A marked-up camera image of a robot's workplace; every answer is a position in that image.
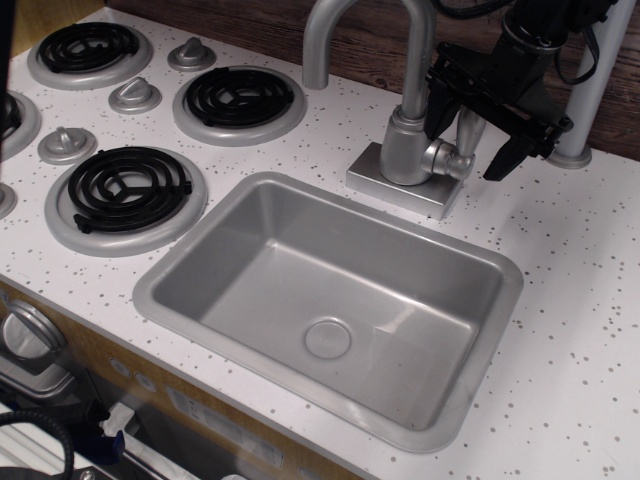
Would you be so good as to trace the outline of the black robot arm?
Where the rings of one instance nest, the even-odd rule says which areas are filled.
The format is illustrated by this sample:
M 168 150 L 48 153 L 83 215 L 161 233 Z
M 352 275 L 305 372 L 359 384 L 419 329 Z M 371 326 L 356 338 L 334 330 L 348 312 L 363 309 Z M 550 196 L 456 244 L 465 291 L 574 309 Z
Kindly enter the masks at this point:
M 481 53 L 442 42 L 426 80 L 430 94 L 424 131 L 436 139 L 466 112 L 509 136 L 483 177 L 500 181 L 526 158 L 549 156 L 573 127 L 565 110 L 548 94 L 544 75 L 559 67 L 570 34 L 582 34 L 592 58 L 599 47 L 592 26 L 605 20 L 608 1 L 517 1 L 501 21 L 493 50 Z

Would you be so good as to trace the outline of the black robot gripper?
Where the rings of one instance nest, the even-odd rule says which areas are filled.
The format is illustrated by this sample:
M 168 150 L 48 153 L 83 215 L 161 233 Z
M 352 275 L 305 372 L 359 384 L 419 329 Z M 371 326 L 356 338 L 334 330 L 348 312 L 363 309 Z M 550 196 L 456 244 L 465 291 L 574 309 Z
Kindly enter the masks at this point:
M 544 75 L 563 45 L 562 37 L 541 39 L 509 26 L 489 53 L 439 43 L 436 62 L 426 76 L 427 137 L 439 138 L 458 110 L 468 107 L 511 136 L 485 171 L 485 180 L 503 180 L 528 156 L 550 155 L 560 136 L 572 128 L 544 84 Z

